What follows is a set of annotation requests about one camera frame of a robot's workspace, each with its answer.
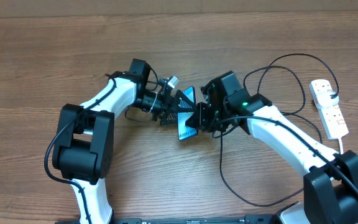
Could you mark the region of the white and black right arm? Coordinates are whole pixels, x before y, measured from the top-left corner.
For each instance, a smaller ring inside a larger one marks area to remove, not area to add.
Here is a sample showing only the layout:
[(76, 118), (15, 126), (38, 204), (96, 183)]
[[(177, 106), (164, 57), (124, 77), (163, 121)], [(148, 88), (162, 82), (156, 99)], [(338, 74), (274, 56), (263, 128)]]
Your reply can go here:
[(186, 125), (213, 133), (240, 127), (264, 142), (303, 178), (302, 203), (278, 212), (272, 223), (358, 223), (358, 155), (339, 154), (286, 119), (261, 94), (249, 95), (233, 72), (201, 87), (204, 103)]

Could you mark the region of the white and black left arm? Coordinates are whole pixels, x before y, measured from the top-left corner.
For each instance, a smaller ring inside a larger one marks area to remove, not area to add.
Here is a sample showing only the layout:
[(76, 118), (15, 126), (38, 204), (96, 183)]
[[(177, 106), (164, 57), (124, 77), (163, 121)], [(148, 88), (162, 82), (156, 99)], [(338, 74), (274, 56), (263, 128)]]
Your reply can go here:
[(195, 89), (175, 89), (177, 77), (157, 79), (148, 89), (154, 69), (133, 59), (127, 71), (107, 75), (108, 84), (92, 99), (66, 104), (60, 111), (57, 133), (47, 148), (47, 175), (72, 187), (80, 209), (75, 223), (113, 223), (114, 210), (108, 202), (105, 178), (112, 163), (114, 124), (131, 107), (151, 113), (162, 125), (178, 123), (179, 138), (186, 138), (184, 123), (195, 108)]

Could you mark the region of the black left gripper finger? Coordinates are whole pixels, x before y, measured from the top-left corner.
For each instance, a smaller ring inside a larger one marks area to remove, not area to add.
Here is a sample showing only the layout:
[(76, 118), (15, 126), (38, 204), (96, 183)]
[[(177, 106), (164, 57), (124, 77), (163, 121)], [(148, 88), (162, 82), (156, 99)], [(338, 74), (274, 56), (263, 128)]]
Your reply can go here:
[(195, 112), (196, 105), (181, 90), (177, 90), (174, 97), (173, 111), (175, 113)]
[(161, 126), (177, 124), (177, 122), (178, 122), (178, 116), (176, 113), (164, 113), (160, 116)]

